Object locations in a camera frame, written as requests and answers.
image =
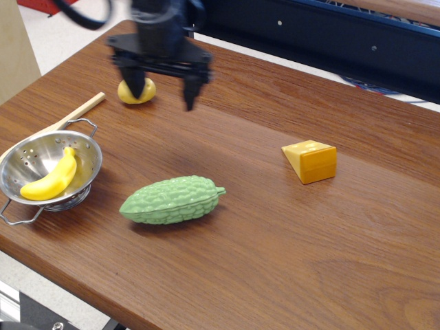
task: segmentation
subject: cheese wedge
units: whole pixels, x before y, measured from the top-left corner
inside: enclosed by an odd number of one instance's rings
[[[336,175],[336,147],[304,141],[281,148],[303,184]]]

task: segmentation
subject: plastic toy food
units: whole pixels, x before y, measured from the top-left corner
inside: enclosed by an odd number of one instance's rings
[[[70,184],[76,173],[75,150],[64,149],[64,157],[55,169],[44,178],[24,185],[20,189],[23,197],[32,201],[45,201],[61,193]]]
[[[142,91],[142,94],[140,94],[139,99],[133,96],[125,80],[121,81],[118,86],[119,99],[129,105],[138,105],[140,103],[145,103],[154,98],[155,95],[156,85],[150,78],[145,78],[144,90]]]
[[[281,148],[303,184],[336,175],[336,147],[304,141]]]
[[[225,193],[211,179],[177,177],[139,189],[122,204],[120,213],[134,222],[176,223],[208,214]]]

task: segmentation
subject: tiled floor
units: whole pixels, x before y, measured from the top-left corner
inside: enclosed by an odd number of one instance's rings
[[[21,15],[25,22],[26,30],[29,34],[41,73],[43,75],[46,74],[116,23],[129,18],[129,0],[113,0],[113,3],[115,10],[111,22],[103,29],[94,32],[75,25],[67,19],[64,14],[56,14],[48,17],[47,14],[42,12],[20,7]],[[74,6],[82,13],[95,19],[104,17],[107,8],[105,0],[79,0]],[[200,35],[196,35],[196,39],[344,83],[340,77],[319,69],[299,65],[298,63],[275,58],[267,54],[254,52]],[[397,96],[396,98],[405,102],[412,102],[414,100],[408,96]],[[417,103],[417,105],[440,112],[440,105],[438,104],[426,102]],[[77,327],[83,330],[99,330],[102,329],[108,321],[109,318],[107,316],[91,308],[89,305],[53,285],[48,280],[45,280],[1,252],[0,265],[0,281],[4,281],[22,290],[64,318],[71,320]]]

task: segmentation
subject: beige wall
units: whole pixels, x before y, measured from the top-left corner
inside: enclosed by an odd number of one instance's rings
[[[17,0],[0,0],[0,105],[40,76]]]

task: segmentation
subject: green bitter melon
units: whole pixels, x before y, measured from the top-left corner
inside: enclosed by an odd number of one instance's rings
[[[137,190],[119,212],[139,223],[169,224],[200,218],[219,203],[225,188],[196,175],[156,182]]]

